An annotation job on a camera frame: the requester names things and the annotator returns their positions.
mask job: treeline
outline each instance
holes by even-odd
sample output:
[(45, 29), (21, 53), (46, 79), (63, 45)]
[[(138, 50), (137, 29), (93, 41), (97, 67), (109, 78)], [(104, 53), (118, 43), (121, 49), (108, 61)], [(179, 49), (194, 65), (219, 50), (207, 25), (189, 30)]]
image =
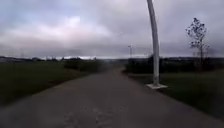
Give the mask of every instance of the treeline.
[[(205, 58), (199, 62), (198, 58), (177, 57), (160, 58), (161, 73), (201, 72), (223, 68), (223, 58)], [(153, 73), (153, 56), (145, 59), (129, 59), (125, 72)]]
[(99, 72), (103, 70), (102, 61), (97, 59), (83, 60), (81, 58), (72, 58), (65, 60), (64, 67), (81, 72)]

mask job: grass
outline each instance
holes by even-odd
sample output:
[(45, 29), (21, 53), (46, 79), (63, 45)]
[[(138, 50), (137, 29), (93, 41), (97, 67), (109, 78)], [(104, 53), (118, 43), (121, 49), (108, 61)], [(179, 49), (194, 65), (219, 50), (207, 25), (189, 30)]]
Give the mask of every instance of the grass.
[(63, 62), (0, 63), (0, 105), (84, 74), (65, 69)]
[[(161, 74), (160, 82), (168, 88), (159, 90), (174, 99), (224, 120), (224, 70), (206, 73)], [(152, 75), (129, 77), (140, 83), (152, 83)]]

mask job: sky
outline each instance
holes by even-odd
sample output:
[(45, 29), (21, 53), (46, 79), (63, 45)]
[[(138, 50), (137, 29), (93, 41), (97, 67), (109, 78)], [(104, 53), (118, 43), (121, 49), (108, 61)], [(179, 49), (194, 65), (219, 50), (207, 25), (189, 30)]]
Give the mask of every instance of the sky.
[[(161, 56), (193, 56), (185, 29), (198, 18), (204, 43), (224, 55), (223, 0), (154, 0)], [(146, 0), (0, 0), (0, 56), (128, 57), (153, 53)]]

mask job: asphalt road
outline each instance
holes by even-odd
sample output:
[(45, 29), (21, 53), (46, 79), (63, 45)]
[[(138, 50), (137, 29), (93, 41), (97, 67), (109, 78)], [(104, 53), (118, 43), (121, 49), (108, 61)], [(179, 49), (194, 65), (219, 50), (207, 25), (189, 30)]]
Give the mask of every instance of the asphalt road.
[(0, 128), (224, 128), (224, 123), (115, 70), (0, 109)]

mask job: white pole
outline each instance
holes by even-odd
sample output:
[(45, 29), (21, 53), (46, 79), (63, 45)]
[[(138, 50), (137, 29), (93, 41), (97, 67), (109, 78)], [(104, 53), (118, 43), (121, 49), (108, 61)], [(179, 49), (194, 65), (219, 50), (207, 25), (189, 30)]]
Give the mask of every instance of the white pole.
[(130, 48), (130, 59), (132, 59), (132, 46), (128, 46)]
[(153, 58), (154, 58), (154, 78), (153, 83), (154, 86), (159, 86), (159, 39), (158, 39), (158, 30), (157, 30), (157, 24), (156, 24), (156, 16), (155, 16), (155, 10), (153, 7), (152, 0), (147, 0), (148, 3), (148, 10), (150, 15), (150, 21), (151, 21), (151, 28), (152, 28), (152, 39), (153, 39)]

